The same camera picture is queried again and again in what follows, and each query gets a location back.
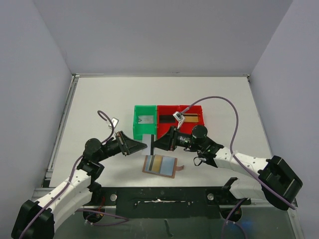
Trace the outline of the brown leather card holder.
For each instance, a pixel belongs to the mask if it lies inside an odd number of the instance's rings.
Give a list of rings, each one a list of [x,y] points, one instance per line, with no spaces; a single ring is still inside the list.
[[[160,177],[175,178],[177,171],[182,171],[185,166],[177,165],[178,159],[163,155],[147,155],[142,172]]]

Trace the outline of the silver grey card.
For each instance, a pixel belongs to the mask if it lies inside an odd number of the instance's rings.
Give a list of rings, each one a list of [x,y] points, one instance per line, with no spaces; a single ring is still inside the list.
[[[154,124],[154,116],[138,116],[138,124]]]

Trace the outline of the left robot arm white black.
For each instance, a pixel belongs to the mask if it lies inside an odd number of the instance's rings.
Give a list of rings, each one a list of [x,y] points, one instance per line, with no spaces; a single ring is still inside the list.
[[[119,153],[124,156],[147,148],[145,143],[127,137],[122,131],[102,143],[92,138],[85,143],[83,154],[76,160],[70,176],[36,201],[21,206],[11,237],[13,239],[51,239],[62,223],[80,207],[100,202],[102,193],[96,179],[104,166],[102,160]]]

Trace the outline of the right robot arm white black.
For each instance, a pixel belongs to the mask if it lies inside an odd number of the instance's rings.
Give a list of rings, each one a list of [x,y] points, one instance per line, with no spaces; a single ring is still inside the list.
[[[226,203],[232,204],[238,199],[251,198],[267,200],[283,211],[296,208],[293,201],[303,183],[279,156],[259,158],[235,152],[210,139],[207,128],[202,125],[196,125],[191,134],[182,133],[172,126],[166,134],[154,141],[152,146],[165,151],[182,147],[197,153],[197,157],[207,165],[229,169],[257,181],[257,184],[242,186],[236,180],[223,189],[222,198]]]

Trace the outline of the red plastic middle bin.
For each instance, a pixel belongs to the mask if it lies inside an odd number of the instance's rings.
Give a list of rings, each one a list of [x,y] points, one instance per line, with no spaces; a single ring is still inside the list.
[[[179,111],[178,105],[157,106],[157,139],[166,134],[171,126],[178,125],[178,121],[173,116],[177,111]]]

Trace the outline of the red plastic bin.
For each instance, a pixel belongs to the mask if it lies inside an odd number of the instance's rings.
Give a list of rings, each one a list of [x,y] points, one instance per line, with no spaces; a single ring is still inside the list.
[[[204,125],[202,106],[191,107],[183,116],[185,120],[179,129],[183,133],[191,134],[196,125]]]
[[[166,134],[171,126],[178,125],[178,121],[173,116],[177,111],[179,111],[178,105],[157,106],[157,139]]]

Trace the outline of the red plastic right bin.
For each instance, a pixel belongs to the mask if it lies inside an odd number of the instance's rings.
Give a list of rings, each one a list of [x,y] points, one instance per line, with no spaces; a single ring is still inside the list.
[[[196,125],[204,125],[202,106],[191,107],[183,116],[185,120],[179,129],[183,133],[191,134]]]

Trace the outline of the green plastic bin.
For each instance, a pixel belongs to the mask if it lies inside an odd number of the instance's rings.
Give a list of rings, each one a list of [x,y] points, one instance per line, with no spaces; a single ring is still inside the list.
[[[142,140],[144,134],[157,135],[157,106],[135,105],[133,119],[133,136]]]

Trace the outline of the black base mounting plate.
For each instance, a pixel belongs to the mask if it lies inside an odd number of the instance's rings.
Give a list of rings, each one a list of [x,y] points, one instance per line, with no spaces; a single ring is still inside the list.
[[[102,187],[87,207],[115,209],[129,219],[219,219],[239,202],[228,186],[217,187]]]

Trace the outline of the aluminium left rail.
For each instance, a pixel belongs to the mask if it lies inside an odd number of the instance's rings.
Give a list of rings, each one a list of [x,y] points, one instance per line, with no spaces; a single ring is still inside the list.
[[[71,83],[70,83],[70,87],[68,90],[68,94],[67,94],[67,98],[66,98],[66,102],[64,105],[64,109],[62,112],[62,116],[61,116],[61,120],[59,123],[59,128],[58,128],[58,132],[57,132],[57,136],[55,139],[55,143],[54,143],[54,147],[53,147],[53,151],[50,157],[50,161],[48,164],[48,168],[45,172],[42,184],[41,184],[41,188],[49,188],[49,183],[51,181],[51,177],[53,174],[53,170],[54,170],[54,164],[55,164],[55,160],[60,148],[60,144],[62,141],[62,137],[63,137],[63,133],[64,133],[64,129],[66,126],[66,122],[67,122],[67,118],[68,118],[68,114],[70,111],[70,107],[73,101],[73,97],[76,91],[76,87],[77,87],[77,83],[78,83],[78,79],[79,76],[77,74],[72,74],[72,79],[71,79]]]

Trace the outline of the aluminium rail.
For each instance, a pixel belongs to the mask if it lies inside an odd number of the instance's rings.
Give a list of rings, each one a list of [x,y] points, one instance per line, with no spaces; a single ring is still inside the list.
[[[70,87],[68,90],[68,94],[67,94],[67,98],[66,98],[66,102],[64,105],[64,109],[62,112],[62,116],[61,116],[61,120],[59,123],[59,128],[58,128],[58,132],[57,132],[57,136],[55,139],[55,143],[54,143],[54,147],[53,147],[53,151],[50,157],[50,161],[48,164],[48,168],[45,172],[42,184],[41,184],[41,188],[49,188],[49,183],[51,181],[51,177],[53,174],[53,170],[54,170],[54,164],[55,164],[55,160],[60,148],[60,144],[62,141],[62,137],[63,137],[63,133],[64,133],[64,129],[66,126],[66,122],[67,122],[67,118],[68,118],[68,114],[70,111],[70,107],[73,101],[73,97],[76,91],[76,87],[77,87],[77,83],[78,83],[78,79],[79,76],[77,74],[72,74],[72,79],[71,79],[71,83],[70,83]]]
[[[51,193],[51,191],[54,189],[55,189],[54,187],[36,188],[33,192],[31,200],[36,201],[39,198]],[[285,206],[285,207],[291,208],[293,210],[295,210],[298,207],[296,199],[293,199],[291,202],[289,202],[288,199],[285,199],[283,196],[281,196],[279,194],[274,194],[264,187],[262,189],[264,189],[263,193],[265,194],[265,198],[266,198],[265,200],[268,201],[273,206],[278,206],[278,207]]]

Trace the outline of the aluminium front rail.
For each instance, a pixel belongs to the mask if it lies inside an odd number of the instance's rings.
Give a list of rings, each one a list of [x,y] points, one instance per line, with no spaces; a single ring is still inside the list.
[[[51,191],[54,189],[55,189],[54,187],[36,188],[33,192],[31,200],[36,201],[39,198],[51,193]],[[278,207],[285,206],[285,207],[291,208],[293,210],[295,210],[298,207],[296,199],[293,199],[291,202],[289,202],[288,199],[285,199],[283,196],[281,196],[279,194],[274,194],[264,187],[262,189],[264,189],[263,193],[265,194],[265,198],[266,198],[265,200],[268,201],[273,206],[278,206]]]

